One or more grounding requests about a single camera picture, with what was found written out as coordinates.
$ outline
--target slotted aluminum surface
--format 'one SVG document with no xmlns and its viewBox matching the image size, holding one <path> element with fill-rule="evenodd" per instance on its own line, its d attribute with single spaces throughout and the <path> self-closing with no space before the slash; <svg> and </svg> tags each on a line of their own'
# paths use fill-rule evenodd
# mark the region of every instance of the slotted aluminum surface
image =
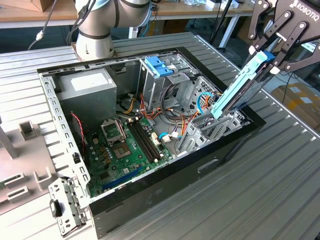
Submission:
<svg viewBox="0 0 320 240">
<path fill-rule="evenodd" d="M 186 47 L 226 84 L 238 71 L 191 33 L 118 40 L 114 46 L 121 56 Z M 12 130 L 25 120 L 39 124 L 61 176 L 69 168 L 35 69 L 77 61 L 71 47 L 0 55 L 2 128 Z M 267 124 L 232 161 L 119 227 L 106 239 L 314 239 L 320 231 L 319 137 L 264 92 L 250 106 Z M 49 200 L 44 195 L 1 215 L 1 234 L 14 240 L 60 239 Z M 87 224 L 69 239 L 95 237 L 93 227 Z"/>
</svg>

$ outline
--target desk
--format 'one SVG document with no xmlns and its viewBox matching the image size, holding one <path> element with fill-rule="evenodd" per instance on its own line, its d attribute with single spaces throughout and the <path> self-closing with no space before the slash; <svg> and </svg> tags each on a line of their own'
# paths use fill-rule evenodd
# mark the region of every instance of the desk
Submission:
<svg viewBox="0 0 320 240">
<path fill-rule="evenodd" d="M 0 8 L 0 29 L 9 28 L 28 28 L 42 27 L 48 17 L 50 7 L 45 12 L 31 11 L 11 6 L 2 6 Z M 223 48 L 235 29 L 240 17 L 251 16 L 254 4 L 249 0 L 241 4 L 239 8 L 230 8 L 227 17 L 231 17 L 231 21 L 225 31 L 219 47 Z M 215 18 L 218 14 L 218 7 L 211 8 L 205 4 L 200 6 L 188 6 L 184 2 L 160 2 L 158 4 L 157 20 L 173 20 L 173 19 L 200 19 Z M 73 0 L 58 1 L 55 10 L 49 21 L 49 26 L 73 25 L 77 19 L 77 11 Z M 129 38 L 136 38 L 138 33 L 137 27 L 129 28 Z"/>
<path fill-rule="evenodd" d="M 185 47 L 226 85 L 239 72 L 189 32 L 121 39 L 114 47 L 122 56 Z M 39 124 L 60 177 L 70 168 L 36 69 L 77 61 L 70 46 L 0 54 L 0 115 L 8 119 L 1 126 L 7 132 L 18 122 Z M 249 105 L 266 125 L 231 161 L 102 240 L 315 239 L 320 229 L 320 137 L 264 90 Z M 45 194 L 0 215 L 2 236 L 62 240 L 49 201 Z M 88 221 L 67 239 L 94 240 L 95 229 Z"/>
</svg>

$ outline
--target expansion slot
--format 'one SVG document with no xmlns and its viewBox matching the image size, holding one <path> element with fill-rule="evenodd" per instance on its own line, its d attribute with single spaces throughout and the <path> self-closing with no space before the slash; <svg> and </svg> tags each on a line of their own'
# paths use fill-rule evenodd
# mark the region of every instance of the expansion slot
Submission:
<svg viewBox="0 0 320 240">
<path fill-rule="evenodd" d="M 119 178 L 116 179 L 116 180 L 113 180 L 113 181 L 111 181 L 111 182 L 108 182 L 107 184 L 104 184 L 104 185 L 102 186 L 102 190 L 111 189 L 111 188 L 113 188 L 113 187 L 115 187 L 115 186 L 117 186 L 117 185 L 119 185 L 119 184 L 121 184 L 121 183 L 123 183 L 123 182 L 125 182 L 125 181 L 128 181 L 129 179 L 137 176 L 138 173 L 139 173 L 139 171 L 140 171 L 141 169 L 142 169 L 142 167 L 139 167 L 139 168 L 137 168 L 136 170 L 134 170 L 134 171 L 132 171 L 132 172 L 130 172 L 130 173 L 122 176 L 122 177 L 119 177 Z"/>
</svg>

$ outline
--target robotiq logo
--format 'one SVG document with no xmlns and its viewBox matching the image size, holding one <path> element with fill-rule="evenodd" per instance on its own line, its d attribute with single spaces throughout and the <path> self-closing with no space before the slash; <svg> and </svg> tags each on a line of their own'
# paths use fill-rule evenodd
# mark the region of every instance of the robotiq logo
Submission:
<svg viewBox="0 0 320 240">
<path fill-rule="evenodd" d="M 315 22 L 319 20 L 319 15 L 317 15 L 315 12 L 311 11 L 309 8 L 307 8 L 306 6 L 304 6 L 301 3 L 299 3 L 298 0 L 294 0 L 294 2 L 290 4 L 290 8 L 299 9 L 305 15 L 309 16 L 310 18 L 312 18 Z"/>
</svg>

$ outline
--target blue wire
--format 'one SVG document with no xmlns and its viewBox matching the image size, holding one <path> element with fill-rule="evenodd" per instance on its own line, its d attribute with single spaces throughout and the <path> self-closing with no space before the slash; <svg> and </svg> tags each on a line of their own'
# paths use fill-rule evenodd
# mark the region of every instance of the blue wire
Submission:
<svg viewBox="0 0 320 240">
<path fill-rule="evenodd" d="M 159 139 L 161 140 L 165 135 L 168 135 L 169 133 L 163 132 L 159 135 Z"/>
<path fill-rule="evenodd" d="M 200 95 L 199 95 L 199 97 L 198 97 L 198 99 L 196 101 L 196 106 L 197 106 L 199 112 L 201 114 L 204 114 L 204 111 L 202 111 L 201 106 L 200 106 L 200 99 L 201 99 L 202 95 L 209 95 L 212 98 L 214 97 L 214 95 L 211 92 L 208 92 L 208 91 L 204 91 L 204 92 L 200 93 Z"/>
<path fill-rule="evenodd" d="M 142 37 L 145 35 L 145 33 L 147 32 L 148 26 L 149 26 L 149 22 L 146 23 L 146 28 L 145 28 L 144 32 L 142 33 L 141 38 L 142 38 Z"/>
</svg>

